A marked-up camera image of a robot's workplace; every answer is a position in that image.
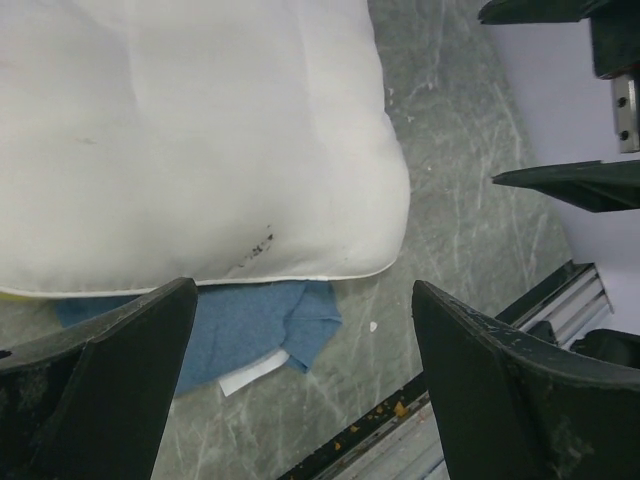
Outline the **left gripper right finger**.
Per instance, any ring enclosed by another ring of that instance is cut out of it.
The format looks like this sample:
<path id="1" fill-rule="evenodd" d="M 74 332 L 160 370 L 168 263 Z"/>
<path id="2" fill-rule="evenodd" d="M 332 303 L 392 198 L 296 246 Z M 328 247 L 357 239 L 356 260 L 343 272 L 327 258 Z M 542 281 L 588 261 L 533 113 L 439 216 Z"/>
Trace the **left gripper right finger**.
<path id="1" fill-rule="evenodd" d="M 635 479 L 639 339 L 598 329 L 565 350 L 418 281 L 412 315 L 426 389 L 479 445 L 445 443 L 453 479 Z"/>

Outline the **blue pillowcase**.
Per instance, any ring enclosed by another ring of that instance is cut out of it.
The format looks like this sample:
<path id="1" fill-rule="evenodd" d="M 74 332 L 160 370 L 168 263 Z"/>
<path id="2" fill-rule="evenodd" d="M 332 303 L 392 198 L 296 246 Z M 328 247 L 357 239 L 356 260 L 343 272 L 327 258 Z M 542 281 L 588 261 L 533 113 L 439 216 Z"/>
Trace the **blue pillowcase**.
<path id="1" fill-rule="evenodd" d="M 283 365 L 307 373 L 341 325 L 329 282 L 201 288 L 175 394 L 217 381 L 229 396 Z"/>

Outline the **white pillow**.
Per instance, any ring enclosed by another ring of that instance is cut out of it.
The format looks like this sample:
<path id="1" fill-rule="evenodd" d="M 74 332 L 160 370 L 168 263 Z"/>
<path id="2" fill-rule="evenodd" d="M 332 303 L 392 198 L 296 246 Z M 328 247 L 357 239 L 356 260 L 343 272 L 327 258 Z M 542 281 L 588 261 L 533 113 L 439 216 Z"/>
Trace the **white pillow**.
<path id="1" fill-rule="evenodd" d="M 409 175 L 364 1 L 5 1 L 1 289 L 369 277 Z"/>

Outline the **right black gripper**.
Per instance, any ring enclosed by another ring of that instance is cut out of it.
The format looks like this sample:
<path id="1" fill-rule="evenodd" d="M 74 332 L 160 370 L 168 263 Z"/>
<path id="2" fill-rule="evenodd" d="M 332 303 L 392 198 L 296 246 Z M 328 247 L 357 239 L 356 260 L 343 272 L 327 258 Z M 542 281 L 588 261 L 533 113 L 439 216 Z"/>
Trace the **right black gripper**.
<path id="1" fill-rule="evenodd" d="M 611 82 L 620 153 L 639 151 L 638 1 L 489 1 L 483 24 L 571 23 L 590 18 L 595 75 Z M 639 208 L 639 161 L 589 161 L 514 170 L 492 178 L 496 185 L 533 190 L 592 213 Z"/>

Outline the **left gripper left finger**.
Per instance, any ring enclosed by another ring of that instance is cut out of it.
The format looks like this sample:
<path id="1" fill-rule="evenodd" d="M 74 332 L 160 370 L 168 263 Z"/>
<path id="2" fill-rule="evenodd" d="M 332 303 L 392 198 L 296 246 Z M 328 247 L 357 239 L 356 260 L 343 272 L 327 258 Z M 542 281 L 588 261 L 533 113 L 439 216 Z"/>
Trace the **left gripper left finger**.
<path id="1" fill-rule="evenodd" d="M 197 296 L 194 281 L 179 278 L 2 349 L 2 478 L 150 478 Z"/>

